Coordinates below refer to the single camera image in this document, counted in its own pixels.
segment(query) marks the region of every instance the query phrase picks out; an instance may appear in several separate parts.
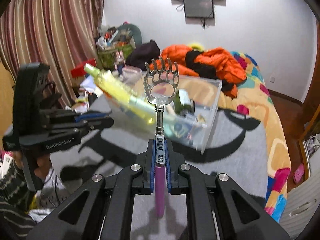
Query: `hand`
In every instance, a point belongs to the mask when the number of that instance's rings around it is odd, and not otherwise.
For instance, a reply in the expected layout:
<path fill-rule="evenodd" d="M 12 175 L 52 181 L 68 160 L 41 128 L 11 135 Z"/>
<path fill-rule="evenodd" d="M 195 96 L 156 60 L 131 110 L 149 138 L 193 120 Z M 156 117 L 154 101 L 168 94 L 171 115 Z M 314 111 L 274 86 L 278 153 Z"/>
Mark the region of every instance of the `hand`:
<path fill-rule="evenodd" d="M 23 168 L 22 153 L 20 151 L 13 152 L 13 159 L 19 169 Z M 38 168 L 35 169 L 35 175 L 41 179 L 47 177 L 50 168 L 52 167 L 50 161 L 50 154 L 37 158 Z"/>

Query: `purple handle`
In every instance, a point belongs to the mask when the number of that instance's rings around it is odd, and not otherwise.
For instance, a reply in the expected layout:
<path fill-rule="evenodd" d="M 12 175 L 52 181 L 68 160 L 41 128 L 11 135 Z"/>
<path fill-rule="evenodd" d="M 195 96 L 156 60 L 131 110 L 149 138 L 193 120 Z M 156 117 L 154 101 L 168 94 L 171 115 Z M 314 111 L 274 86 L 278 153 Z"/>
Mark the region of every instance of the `purple handle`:
<path fill-rule="evenodd" d="M 164 214 L 164 178 L 165 166 L 156 166 L 155 184 L 156 184 L 156 214 L 157 217 L 163 217 Z"/>

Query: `metal bolt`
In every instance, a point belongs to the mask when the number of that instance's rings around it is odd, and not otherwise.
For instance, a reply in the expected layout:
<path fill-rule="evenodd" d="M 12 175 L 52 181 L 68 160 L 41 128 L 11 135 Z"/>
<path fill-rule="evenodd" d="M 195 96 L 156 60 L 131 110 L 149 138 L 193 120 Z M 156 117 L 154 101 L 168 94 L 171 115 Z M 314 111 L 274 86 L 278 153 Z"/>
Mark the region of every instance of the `metal bolt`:
<path fill-rule="evenodd" d="M 102 175 L 100 175 L 100 174 L 94 174 L 94 175 L 92 176 L 92 180 L 93 180 L 94 182 L 99 182 L 100 180 L 102 180 Z"/>
<path fill-rule="evenodd" d="M 190 170 L 191 169 L 191 167 L 190 167 L 190 165 L 189 164 L 182 164 L 181 166 L 180 166 L 180 168 L 182 169 L 182 170 L 184 170 L 184 171 L 188 171 L 188 170 Z"/>
<path fill-rule="evenodd" d="M 141 166 L 139 164 L 131 165 L 131 170 L 133 170 L 133 171 L 138 171 L 140 169 L 141 169 Z"/>
<path fill-rule="evenodd" d="M 229 176 L 227 174 L 221 173 L 219 175 L 219 179 L 222 181 L 227 181 L 229 179 Z"/>

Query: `orange puffer jacket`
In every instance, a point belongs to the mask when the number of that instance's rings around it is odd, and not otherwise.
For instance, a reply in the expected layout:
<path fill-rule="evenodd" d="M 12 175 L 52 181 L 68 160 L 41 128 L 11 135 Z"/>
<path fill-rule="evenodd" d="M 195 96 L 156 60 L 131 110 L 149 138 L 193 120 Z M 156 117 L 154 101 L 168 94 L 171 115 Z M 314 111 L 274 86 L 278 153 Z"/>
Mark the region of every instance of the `orange puffer jacket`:
<path fill-rule="evenodd" d="M 171 45 L 162 51 L 161 57 L 164 59 L 169 58 L 172 62 L 176 61 L 180 74 L 198 77 L 198 73 L 186 67 L 186 54 L 191 50 L 192 48 L 186 45 Z M 214 67 L 217 77 L 221 80 L 226 80 L 228 83 L 238 84 L 247 78 L 238 61 L 223 48 L 215 48 L 203 52 L 195 58 L 194 62 Z M 159 60 L 157 60 L 157 65 L 160 68 L 161 63 Z M 234 85 L 231 91 L 225 91 L 224 93 L 236 98 L 237 91 L 237 87 Z"/>

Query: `striped curtain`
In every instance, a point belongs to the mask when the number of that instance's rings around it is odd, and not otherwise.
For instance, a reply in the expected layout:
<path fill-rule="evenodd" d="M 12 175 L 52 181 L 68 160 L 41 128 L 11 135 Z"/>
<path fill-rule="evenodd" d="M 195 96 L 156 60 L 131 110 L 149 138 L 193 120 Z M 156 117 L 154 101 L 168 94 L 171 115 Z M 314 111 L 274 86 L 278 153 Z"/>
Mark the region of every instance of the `striped curtain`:
<path fill-rule="evenodd" d="M 70 70 L 96 58 L 103 0 L 12 0 L 0 18 L 0 60 L 15 79 L 20 65 L 51 66 L 61 104 L 76 99 Z"/>

